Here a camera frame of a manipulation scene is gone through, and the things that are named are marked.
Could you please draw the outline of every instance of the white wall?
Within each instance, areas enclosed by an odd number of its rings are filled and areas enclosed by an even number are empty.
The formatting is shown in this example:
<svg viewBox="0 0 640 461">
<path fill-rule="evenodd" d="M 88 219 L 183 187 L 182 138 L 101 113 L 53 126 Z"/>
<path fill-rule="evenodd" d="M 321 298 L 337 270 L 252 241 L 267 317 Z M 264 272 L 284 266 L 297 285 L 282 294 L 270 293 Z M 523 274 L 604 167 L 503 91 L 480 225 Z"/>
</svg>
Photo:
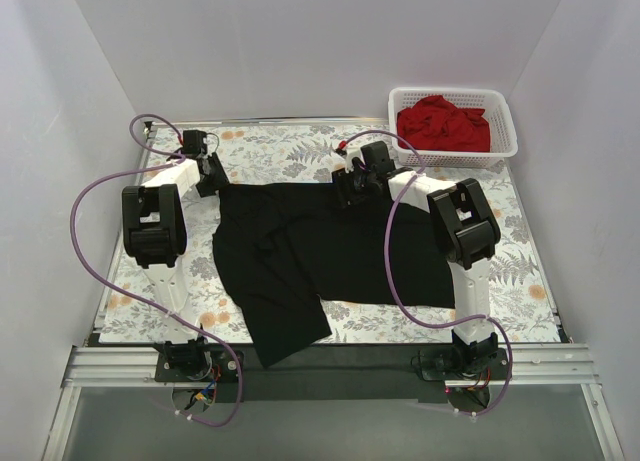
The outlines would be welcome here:
<svg viewBox="0 0 640 461">
<path fill-rule="evenodd" d="M 510 105 L 513 171 L 562 319 L 640 459 L 640 0 L 562 0 Z"/>
<path fill-rule="evenodd" d="M 40 459 L 72 343 L 100 286 L 69 242 L 69 209 L 100 174 L 137 164 L 133 108 L 74 0 L 0 0 L 0 459 Z M 118 183 L 81 208 L 103 272 Z"/>
<path fill-rule="evenodd" d="M 386 116 L 402 85 L 509 94 L 560 0 L 76 0 L 135 109 Z"/>
</svg>

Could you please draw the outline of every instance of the floral tablecloth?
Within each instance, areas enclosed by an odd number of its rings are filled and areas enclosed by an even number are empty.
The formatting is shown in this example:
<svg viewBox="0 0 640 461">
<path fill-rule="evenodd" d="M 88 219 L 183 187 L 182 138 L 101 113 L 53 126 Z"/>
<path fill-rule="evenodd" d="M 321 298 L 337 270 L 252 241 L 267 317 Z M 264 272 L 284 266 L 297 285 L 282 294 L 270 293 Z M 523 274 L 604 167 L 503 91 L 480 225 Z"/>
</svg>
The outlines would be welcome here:
<svg viewBox="0 0 640 461">
<path fill-rule="evenodd" d="M 331 171 L 342 166 L 332 154 L 337 144 L 365 129 L 363 125 L 252 125 L 238 128 L 202 126 L 220 139 L 218 154 L 233 183 L 329 182 Z M 211 149 L 216 146 L 210 136 Z M 384 139 L 367 136 L 356 142 Z M 154 147 L 173 151 L 174 133 L 160 128 Z M 151 155 L 148 165 L 163 158 Z M 431 168 L 426 173 L 452 181 L 478 179 L 502 231 L 502 240 L 491 264 L 491 311 L 515 342 L 559 341 L 529 232 L 522 217 L 508 170 L 503 162 L 488 170 Z M 218 198 L 200 199 L 192 190 L 182 200 L 189 241 L 184 255 L 191 302 L 203 327 L 228 342 L 251 342 L 242 312 L 226 294 L 211 252 L 211 235 L 219 223 Z M 134 293 L 152 296 L 147 278 L 122 252 L 114 278 Z M 428 330 L 411 323 L 396 306 L 359 305 L 323 301 L 333 334 L 321 342 L 421 343 L 449 342 L 450 330 Z M 420 319 L 442 323 L 454 319 L 454 311 L 440 308 L 408 308 Z M 100 335 L 101 342 L 155 342 L 163 339 L 163 317 L 131 298 L 112 294 Z"/>
</svg>

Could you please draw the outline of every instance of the red cloth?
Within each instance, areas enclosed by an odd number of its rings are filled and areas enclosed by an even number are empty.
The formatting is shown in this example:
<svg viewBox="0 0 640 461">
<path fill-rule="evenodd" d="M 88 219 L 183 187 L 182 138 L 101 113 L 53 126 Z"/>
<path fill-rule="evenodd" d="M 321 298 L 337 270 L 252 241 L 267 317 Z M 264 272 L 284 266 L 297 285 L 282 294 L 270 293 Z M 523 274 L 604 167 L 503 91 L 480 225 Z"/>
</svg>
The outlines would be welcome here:
<svg viewBox="0 0 640 461">
<path fill-rule="evenodd" d="M 398 134 L 416 149 L 489 152 L 491 134 L 483 114 L 484 109 L 456 108 L 440 95 L 428 96 L 398 113 Z"/>
</svg>

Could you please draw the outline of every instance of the white plastic basket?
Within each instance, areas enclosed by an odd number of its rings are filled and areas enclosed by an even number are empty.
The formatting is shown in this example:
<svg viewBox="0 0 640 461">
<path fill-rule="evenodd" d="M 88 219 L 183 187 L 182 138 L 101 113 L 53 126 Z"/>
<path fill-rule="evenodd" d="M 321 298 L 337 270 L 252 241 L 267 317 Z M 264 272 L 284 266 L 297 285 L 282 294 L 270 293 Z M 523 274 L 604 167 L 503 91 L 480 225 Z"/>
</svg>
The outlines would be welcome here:
<svg viewBox="0 0 640 461">
<path fill-rule="evenodd" d="M 489 122 L 491 152 L 474 153 L 461 151 L 418 151 L 428 166 L 451 166 L 465 168 L 488 168 L 502 158 L 518 151 L 516 129 L 511 111 L 504 96 L 490 89 L 463 88 L 396 88 L 389 93 L 389 128 L 397 134 L 398 112 L 415 105 L 422 98 L 441 94 L 459 108 L 483 108 L 484 118 Z M 420 161 L 409 149 L 401 148 L 393 139 L 400 164 L 419 165 Z"/>
</svg>

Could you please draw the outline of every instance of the cable connector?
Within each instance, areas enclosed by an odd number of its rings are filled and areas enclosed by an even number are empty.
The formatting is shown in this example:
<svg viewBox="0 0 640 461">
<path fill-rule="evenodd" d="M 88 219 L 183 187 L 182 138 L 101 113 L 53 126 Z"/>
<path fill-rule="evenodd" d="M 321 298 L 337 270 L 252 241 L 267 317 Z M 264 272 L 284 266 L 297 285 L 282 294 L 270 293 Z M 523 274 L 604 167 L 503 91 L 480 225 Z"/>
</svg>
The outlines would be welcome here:
<svg viewBox="0 0 640 461">
<path fill-rule="evenodd" d="M 334 150 L 334 153 L 340 155 L 340 156 L 346 156 L 347 155 L 347 151 L 344 149 L 347 147 L 347 142 L 346 141 L 340 141 L 340 144 L 338 144 L 338 147 Z"/>
</svg>

